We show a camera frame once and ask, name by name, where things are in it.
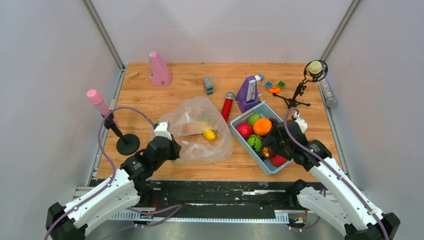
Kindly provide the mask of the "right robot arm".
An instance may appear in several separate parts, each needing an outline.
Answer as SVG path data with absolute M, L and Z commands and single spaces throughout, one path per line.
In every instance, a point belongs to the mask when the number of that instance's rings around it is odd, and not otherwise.
M 302 118 L 271 121 L 261 151 L 269 157 L 294 161 L 315 176 L 336 202 L 318 193 L 309 183 L 297 180 L 286 188 L 286 204 L 315 212 L 336 228 L 346 240 L 392 240 L 400 226 L 393 213 L 384 213 L 347 177 L 329 149 L 319 140 L 307 140 Z

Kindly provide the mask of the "clear plastic fruit bag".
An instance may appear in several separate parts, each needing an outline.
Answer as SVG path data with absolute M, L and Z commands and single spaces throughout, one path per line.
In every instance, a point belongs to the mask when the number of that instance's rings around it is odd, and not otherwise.
M 181 146 L 176 163 L 208 164 L 228 159 L 234 150 L 232 134 L 221 112 L 205 96 L 184 100 L 174 111 L 163 114 L 158 121 L 168 121 L 169 132 Z M 208 141 L 202 133 L 214 130 L 217 138 Z

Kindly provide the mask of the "dark red mango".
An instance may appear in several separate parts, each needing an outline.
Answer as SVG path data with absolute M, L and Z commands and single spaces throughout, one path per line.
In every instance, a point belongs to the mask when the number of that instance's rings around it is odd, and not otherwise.
M 270 159 L 275 156 L 275 153 L 269 147 L 262 147 L 260 153 L 266 159 Z

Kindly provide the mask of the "orange fruit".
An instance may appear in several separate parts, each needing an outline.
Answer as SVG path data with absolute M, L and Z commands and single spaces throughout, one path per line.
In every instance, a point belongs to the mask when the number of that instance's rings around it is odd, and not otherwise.
M 252 126 L 253 132 L 259 136 L 266 136 L 272 129 L 272 122 L 268 118 L 260 118 L 256 120 Z

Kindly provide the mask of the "yellow lemon fruit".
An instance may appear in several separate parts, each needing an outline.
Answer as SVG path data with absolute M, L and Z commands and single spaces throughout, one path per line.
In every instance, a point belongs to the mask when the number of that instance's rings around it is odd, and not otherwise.
M 202 135 L 208 141 L 215 141 L 217 139 L 217 134 L 213 129 L 205 130 Z

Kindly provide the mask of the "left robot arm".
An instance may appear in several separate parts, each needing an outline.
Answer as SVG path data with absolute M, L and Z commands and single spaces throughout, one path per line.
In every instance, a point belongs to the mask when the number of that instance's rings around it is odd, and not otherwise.
M 147 180 L 164 162 L 178 159 L 181 149 L 173 137 L 156 136 L 83 196 L 65 205 L 54 203 L 47 211 L 45 239 L 84 240 L 120 211 L 149 206 L 153 193 Z

